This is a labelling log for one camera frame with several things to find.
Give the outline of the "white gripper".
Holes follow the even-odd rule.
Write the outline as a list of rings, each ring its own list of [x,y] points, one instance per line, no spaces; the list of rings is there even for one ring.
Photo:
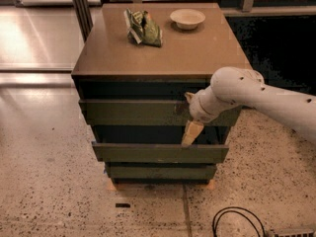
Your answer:
[[[193,144],[202,132],[204,128],[202,123],[211,122],[217,118],[217,115],[209,114],[202,108],[197,94],[186,92],[185,98],[189,103],[189,112],[193,120],[188,120],[186,123],[181,145],[183,147],[188,147]]]

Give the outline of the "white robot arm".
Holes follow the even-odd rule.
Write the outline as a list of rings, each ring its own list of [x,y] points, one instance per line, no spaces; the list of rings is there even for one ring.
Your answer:
[[[189,112],[181,144],[191,146],[207,123],[237,106],[253,108],[316,143],[316,97],[267,85],[256,70],[222,67],[210,85],[186,93]]]

